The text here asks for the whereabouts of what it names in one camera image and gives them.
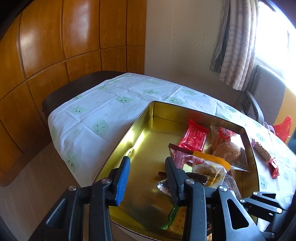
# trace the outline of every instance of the curtain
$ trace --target curtain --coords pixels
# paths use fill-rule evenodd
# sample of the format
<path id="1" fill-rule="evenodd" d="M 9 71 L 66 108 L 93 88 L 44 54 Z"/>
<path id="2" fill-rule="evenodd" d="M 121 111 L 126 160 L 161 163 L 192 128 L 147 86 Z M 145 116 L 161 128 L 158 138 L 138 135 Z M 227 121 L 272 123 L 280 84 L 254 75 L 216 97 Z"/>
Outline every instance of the curtain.
<path id="1" fill-rule="evenodd" d="M 257 19 L 257 0 L 224 0 L 211 70 L 236 90 L 246 89 L 254 68 Z"/>

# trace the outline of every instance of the chair armrest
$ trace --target chair armrest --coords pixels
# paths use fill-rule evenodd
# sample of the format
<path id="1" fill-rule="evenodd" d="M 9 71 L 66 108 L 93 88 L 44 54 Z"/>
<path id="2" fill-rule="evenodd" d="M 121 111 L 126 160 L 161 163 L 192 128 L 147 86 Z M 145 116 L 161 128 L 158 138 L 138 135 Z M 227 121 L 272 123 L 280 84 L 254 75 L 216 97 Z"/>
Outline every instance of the chair armrest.
<path id="1" fill-rule="evenodd" d="M 263 116 L 263 113 L 262 113 L 257 101 L 255 100 L 254 96 L 252 95 L 252 93 L 250 91 L 245 90 L 245 93 L 246 93 L 246 95 L 247 95 L 247 97 L 248 97 L 248 99 L 251 102 L 251 105 L 253 107 L 255 117 L 256 117 L 256 121 L 264 126 L 264 116 Z"/>

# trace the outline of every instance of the red candy wrapper end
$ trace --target red candy wrapper end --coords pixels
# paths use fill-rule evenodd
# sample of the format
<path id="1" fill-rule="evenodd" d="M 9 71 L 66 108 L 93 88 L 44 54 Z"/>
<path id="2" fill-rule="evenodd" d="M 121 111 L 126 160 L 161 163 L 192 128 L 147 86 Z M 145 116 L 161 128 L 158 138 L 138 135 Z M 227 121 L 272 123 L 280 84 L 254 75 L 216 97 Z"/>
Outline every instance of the red candy wrapper end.
<path id="1" fill-rule="evenodd" d="M 279 167 L 277 165 L 277 161 L 275 158 L 270 158 L 270 160 L 267 163 L 270 168 L 271 168 L 271 177 L 272 179 L 276 178 L 277 176 L 279 176 Z"/>
<path id="2" fill-rule="evenodd" d="M 205 138 L 209 130 L 193 120 L 188 121 L 188 130 L 181 140 L 179 147 L 190 151 L 202 151 L 205 145 Z"/>

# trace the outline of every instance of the gray chair backrest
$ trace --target gray chair backrest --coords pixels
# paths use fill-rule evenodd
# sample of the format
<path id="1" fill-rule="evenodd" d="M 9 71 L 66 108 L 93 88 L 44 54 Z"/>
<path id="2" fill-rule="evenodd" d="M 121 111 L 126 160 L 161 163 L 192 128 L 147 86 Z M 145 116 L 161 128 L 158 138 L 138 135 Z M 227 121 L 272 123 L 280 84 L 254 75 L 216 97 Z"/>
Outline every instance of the gray chair backrest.
<path id="1" fill-rule="evenodd" d="M 264 121 L 273 125 L 281 108 L 285 84 L 282 79 L 262 65 L 257 65 L 247 89 L 253 94 L 262 113 Z M 245 114 L 255 119 L 253 108 L 249 102 L 244 106 Z"/>

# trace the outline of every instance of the window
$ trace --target window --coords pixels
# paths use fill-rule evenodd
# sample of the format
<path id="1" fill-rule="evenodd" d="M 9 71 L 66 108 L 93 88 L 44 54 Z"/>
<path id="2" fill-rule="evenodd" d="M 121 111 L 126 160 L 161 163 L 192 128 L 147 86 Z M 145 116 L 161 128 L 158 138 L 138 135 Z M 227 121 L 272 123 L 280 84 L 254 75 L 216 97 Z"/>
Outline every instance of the window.
<path id="1" fill-rule="evenodd" d="M 259 2 L 256 59 L 296 93 L 296 29 L 282 14 Z"/>

